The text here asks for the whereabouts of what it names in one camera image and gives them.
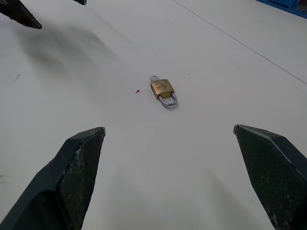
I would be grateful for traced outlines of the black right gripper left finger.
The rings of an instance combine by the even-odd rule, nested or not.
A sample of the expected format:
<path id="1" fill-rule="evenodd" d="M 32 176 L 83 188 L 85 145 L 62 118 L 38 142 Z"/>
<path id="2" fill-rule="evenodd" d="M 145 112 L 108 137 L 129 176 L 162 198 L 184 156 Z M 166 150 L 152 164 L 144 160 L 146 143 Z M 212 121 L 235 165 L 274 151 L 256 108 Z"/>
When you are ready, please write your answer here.
<path id="1" fill-rule="evenodd" d="M 96 127 L 67 139 L 26 187 L 2 230 L 80 230 L 94 191 L 106 131 Z"/>

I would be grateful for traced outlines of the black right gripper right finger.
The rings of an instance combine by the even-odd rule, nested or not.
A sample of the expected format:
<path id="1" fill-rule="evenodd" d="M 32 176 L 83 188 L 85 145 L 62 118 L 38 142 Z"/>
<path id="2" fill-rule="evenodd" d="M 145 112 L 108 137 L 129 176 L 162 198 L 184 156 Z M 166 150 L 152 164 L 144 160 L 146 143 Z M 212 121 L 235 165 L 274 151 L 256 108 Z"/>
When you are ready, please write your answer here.
<path id="1" fill-rule="evenodd" d="M 307 228 L 307 159 L 285 137 L 235 125 L 251 185 L 276 230 Z"/>

